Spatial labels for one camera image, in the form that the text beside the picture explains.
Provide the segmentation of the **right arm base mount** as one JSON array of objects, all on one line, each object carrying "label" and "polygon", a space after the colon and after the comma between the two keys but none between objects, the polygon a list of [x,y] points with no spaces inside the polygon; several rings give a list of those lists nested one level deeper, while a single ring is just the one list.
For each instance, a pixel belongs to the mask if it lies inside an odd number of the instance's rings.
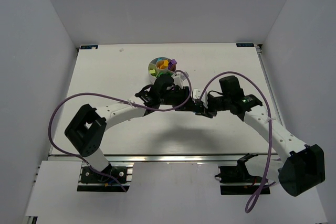
[{"label": "right arm base mount", "polygon": [[223,196],[251,196],[257,191],[264,173],[267,156],[248,153],[220,161],[214,178]]}]

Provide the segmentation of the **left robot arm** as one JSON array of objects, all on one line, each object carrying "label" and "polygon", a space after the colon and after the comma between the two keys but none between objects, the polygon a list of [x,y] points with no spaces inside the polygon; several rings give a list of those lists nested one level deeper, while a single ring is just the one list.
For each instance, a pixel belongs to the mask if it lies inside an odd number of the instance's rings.
[{"label": "left robot arm", "polygon": [[65,136],[97,173],[107,173],[111,165],[100,149],[105,131],[120,123],[141,118],[158,111],[161,105],[179,109],[191,98],[191,83],[182,86],[180,76],[158,77],[126,101],[94,108],[89,104],[80,107],[65,129]]}]

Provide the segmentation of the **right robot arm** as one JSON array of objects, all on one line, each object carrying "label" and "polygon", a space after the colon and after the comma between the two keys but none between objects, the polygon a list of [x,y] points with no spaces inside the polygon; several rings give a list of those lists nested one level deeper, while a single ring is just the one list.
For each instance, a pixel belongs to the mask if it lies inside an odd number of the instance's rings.
[{"label": "right robot arm", "polygon": [[247,154],[237,162],[239,177],[263,176],[259,165],[265,164],[269,179],[294,197],[325,181],[324,152],[319,145],[306,144],[273,120],[266,102],[245,95],[235,76],[223,77],[219,84],[221,93],[217,97],[205,90],[192,91],[192,99],[201,109],[199,114],[212,118],[219,111],[229,111],[265,139],[280,158],[276,161]]}]

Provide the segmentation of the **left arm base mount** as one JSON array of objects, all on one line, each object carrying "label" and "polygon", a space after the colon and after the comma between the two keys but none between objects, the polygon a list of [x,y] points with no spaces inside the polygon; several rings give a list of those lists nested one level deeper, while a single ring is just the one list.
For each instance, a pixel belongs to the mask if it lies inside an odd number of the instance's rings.
[{"label": "left arm base mount", "polygon": [[110,163],[111,171],[108,172],[121,184],[108,176],[94,172],[87,164],[82,164],[77,191],[92,193],[126,193],[130,187],[133,174],[131,163]]}]

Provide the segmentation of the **orange rectangular lego brick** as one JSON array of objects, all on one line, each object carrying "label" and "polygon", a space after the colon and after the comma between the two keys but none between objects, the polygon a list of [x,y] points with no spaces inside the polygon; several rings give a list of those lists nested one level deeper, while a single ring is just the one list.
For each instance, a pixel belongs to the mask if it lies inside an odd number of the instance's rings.
[{"label": "orange rectangular lego brick", "polygon": [[169,66],[168,60],[160,60],[156,63],[158,69],[166,69]]}]

